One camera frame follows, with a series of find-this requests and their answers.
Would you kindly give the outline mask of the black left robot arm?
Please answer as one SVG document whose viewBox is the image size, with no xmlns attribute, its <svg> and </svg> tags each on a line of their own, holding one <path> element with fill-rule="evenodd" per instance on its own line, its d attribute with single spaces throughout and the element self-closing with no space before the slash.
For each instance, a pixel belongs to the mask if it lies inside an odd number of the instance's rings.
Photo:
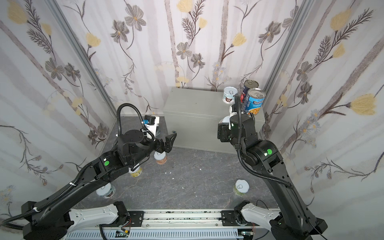
<svg viewBox="0 0 384 240">
<path fill-rule="evenodd" d="M 130 107 L 137 113 L 142 127 L 122 133 L 121 111 Z M 59 240 L 75 225 L 70 209 L 97 189 L 121 175 L 136 170 L 152 152 L 169 153 L 177 133 L 157 139 L 147 127 L 152 116 L 142 116 L 136 106 L 121 104 L 117 109 L 118 136 L 110 151 L 101 154 L 80 169 L 65 187 L 40 202 L 28 201 L 20 215 L 1 222 L 2 227 L 21 230 L 25 240 Z"/>
</svg>

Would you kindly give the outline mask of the orange small can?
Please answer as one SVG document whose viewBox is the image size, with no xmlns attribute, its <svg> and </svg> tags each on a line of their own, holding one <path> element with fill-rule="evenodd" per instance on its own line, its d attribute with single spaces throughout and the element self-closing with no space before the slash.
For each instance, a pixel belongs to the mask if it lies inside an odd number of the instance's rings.
<svg viewBox="0 0 384 240">
<path fill-rule="evenodd" d="M 158 165 L 163 165 L 167 162 L 166 152 L 163 152 L 163 153 L 154 152 L 154 158 Z"/>
</svg>

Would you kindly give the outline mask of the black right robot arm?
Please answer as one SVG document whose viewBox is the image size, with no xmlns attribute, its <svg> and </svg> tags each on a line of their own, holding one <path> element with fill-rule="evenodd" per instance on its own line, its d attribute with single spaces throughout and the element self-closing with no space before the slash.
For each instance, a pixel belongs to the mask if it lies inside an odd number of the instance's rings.
<svg viewBox="0 0 384 240">
<path fill-rule="evenodd" d="M 236 150 L 241 166 L 265 181 L 279 206 L 278 211 L 244 201 L 235 207 L 239 224 L 253 223 L 268 230 L 276 240 L 310 240 L 328 228 L 304 203 L 295 188 L 283 157 L 271 141 L 260 140 L 253 116 L 243 112 L 241 98 L 234 97 L 236 114 L 218 125 L 218 139 Z"/>
</svg>

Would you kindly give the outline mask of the grey-label small can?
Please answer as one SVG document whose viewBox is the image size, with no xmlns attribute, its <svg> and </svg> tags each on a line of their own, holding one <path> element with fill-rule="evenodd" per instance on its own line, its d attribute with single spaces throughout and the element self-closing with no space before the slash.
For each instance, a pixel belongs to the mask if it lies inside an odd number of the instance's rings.
<svg viewBox="0 0 384 240">
<path fill-rule="evenodd" d="M 234 87 L 225 87 L 223 91 L 223 102 L 225 104 L 231 105 L 235 103 L 235 95 L 238 93 L 238 90 Z"/>
</svg>

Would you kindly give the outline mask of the red and navy tall can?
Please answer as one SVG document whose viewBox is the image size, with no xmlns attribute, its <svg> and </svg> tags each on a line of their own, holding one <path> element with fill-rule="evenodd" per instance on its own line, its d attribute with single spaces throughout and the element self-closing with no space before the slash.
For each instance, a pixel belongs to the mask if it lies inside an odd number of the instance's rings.
<svg viewBox="0 0 384 240">
<path fill-rule="evenodd" d="M 242 88 L 242 92 L 241 92 L 241 102 L 242 103 L 244 102 L 249 89 L 258 88 L 258 87 L 259 87 L 259 83 L 257 81 L 246 80 L 243 84 L 243 88 Z"/>
</svg>

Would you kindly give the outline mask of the brown-label small can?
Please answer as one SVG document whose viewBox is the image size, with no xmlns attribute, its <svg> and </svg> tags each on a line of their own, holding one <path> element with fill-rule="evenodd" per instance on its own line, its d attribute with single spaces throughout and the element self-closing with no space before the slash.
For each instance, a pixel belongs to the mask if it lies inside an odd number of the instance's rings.
<svg viewBox="0 0 384 240">
<path fill-rule="evenodd" d="M 230 124 L 230 118 L 231 116 L 226 116 L 223 119 L 220 120 L 220 125 L 229 125 Z"/>
</svg>

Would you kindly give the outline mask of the blue soup can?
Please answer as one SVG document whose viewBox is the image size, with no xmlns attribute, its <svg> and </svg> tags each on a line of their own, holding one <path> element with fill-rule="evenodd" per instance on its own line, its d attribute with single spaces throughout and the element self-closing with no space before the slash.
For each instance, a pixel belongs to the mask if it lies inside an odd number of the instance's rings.
<svg viewBox="0 0 384 240">
<path fill-rule="evenodd" d="M 259 88 L 249 89 L 244 101 L 244 111 L 249 115 L 258 114 L 265 98 L 266 93 L 263 90 Z"/>
</svg>

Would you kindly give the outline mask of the yellow small can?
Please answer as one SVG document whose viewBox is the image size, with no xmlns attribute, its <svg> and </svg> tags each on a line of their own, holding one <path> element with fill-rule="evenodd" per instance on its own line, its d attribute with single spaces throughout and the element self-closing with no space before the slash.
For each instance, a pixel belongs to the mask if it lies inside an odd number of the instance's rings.
<svg viewBox="0 0 384 240">
<path fill-rule="evenodd" d="M 142 167 L 138 166 L 134 170 L 129 169 L 129 174 L 131 175 L 131 177 L 137 178 L 137 177 L 139 177 L 142 174 L 142 171 L 143 171 Z"/>
</svg>

